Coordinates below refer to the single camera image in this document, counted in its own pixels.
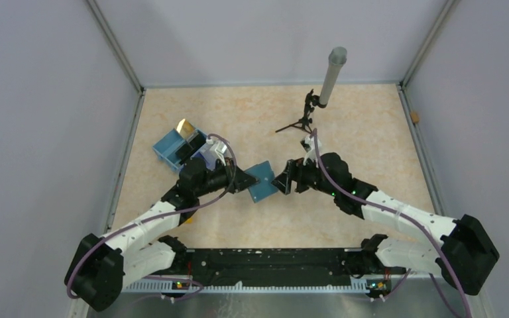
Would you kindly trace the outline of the blue leather card holder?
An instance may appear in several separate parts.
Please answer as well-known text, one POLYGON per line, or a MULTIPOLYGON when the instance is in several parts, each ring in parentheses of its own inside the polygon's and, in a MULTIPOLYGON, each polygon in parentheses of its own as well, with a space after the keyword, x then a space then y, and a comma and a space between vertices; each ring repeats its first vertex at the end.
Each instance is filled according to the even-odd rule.
POLYGON ((248 188, 254 203, 259 203, 278 192, 278 189, 272 185, 275 175, 268 160, 251 166, 246 173, 258 180, 257 184, 248 188))

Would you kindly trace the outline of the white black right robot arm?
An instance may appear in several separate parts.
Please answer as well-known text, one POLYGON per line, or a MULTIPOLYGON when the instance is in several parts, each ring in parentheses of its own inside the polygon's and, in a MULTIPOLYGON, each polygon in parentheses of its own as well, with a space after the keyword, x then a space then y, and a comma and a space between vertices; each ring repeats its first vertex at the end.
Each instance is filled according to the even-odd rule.
POLYGON ((272 185, 288 195, 314 189, 331 195, 344 213, 389 226, 411 240, 374 235, 362 242, 364 268, 379 273, 385 267, 410 268, 442 276, 467 295, 478 295, 500 258, 481 222, 470 215, 459 219, 436 215, 390 197, 375 185, 352 176, 335 152, 321 162, 288 160, 272 185))

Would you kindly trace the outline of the aluminium table frame rail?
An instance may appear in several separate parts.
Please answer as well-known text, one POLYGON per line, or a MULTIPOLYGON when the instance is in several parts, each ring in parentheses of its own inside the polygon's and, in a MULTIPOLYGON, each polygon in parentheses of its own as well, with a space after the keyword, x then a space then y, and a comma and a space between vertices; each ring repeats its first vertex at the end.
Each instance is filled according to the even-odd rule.
POLYGON ((378 255, 390 265, 403 266, 440 275, 449 283, 461 284, 464 289, 475 285, 483 275, 484 257, 492 259, 482 245, 482 225, 478 219, 464 214, 453 218, 444 209, 441 193, 435 183, 433 168, 427 160, 418 125, 411 119, 411 109, 406 92, 399 85, 398 93, 410 127, 434 212, 404 206, 402 213, 419 225, 399 216, 392 222, 403 231, 417 234, 416 242, 389 239, 380 247, 378 255))

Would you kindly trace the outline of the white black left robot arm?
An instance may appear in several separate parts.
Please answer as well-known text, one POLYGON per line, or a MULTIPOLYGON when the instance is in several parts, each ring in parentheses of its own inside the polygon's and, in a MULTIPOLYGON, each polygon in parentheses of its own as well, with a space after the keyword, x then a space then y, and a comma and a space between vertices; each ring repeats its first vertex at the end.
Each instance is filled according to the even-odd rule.
POLYGON ((90 233, 80 241, 64 278, 68 297, 103 311, 126 286, 150 273, 181 272, 186 265, 184 253, 157 238, 203 208, 201 196, 218 190, 238 193, 259 181, 232 158, 217 160, 212 170, 200 158, 188 160, 175 185, 144 214, 120 229, 100 237, 90 233))

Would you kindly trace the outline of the grey tube on stand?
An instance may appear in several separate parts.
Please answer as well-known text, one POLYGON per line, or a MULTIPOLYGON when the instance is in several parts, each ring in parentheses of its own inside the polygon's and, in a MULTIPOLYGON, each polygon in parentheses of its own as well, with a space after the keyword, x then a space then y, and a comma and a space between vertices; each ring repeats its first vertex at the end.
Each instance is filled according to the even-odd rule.
POLYGON ((342 46, 334 47, 328 56, 328 67, 318 98, 319 107, 327 107, 339 73, 346 62, 347 49, 342 46))

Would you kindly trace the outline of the blue compartment organizer tray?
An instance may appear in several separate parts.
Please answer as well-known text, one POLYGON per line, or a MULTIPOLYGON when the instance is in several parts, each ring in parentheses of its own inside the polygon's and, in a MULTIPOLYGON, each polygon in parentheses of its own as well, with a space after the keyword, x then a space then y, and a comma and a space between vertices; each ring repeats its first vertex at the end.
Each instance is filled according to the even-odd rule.
POLYGON ((179 172, 191 158, 202 159, 209 170, 215 169, 216 157, 209 151, 206 143, 207 135, 199 129, 184 138, 176 129, 172 129, 152 146, 158 159, 165 163, 173 172, 179 172))

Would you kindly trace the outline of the black mini tripod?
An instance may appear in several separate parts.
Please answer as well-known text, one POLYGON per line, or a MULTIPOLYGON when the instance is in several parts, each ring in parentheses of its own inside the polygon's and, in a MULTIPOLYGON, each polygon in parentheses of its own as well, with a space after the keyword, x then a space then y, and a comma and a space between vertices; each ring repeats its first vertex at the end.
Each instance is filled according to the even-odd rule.
POLYGON ((311 89, 310 92, 307 93, 304 100, 304 111, 302 117, 295 123, 286 125, 285 127, 276 130, 276 133, 282 132, 289 128, 295 128, 310 134, 312 132, 310 125, 313 123, 311 114, 315 111, 315 106, 317 105, 318 98, 319 97, 317 95, 313 94, 313 90, 311 89))

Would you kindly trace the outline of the gold credit card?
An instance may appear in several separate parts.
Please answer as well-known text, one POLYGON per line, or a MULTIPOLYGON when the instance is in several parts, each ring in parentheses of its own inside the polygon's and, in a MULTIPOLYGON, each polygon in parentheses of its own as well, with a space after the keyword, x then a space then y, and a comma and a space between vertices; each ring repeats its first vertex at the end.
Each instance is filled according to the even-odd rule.
POLYGON ((177 133, 184 139, 192 136, 195 130, 196 128, 187 119, 182 119, 176 126, 177 133))

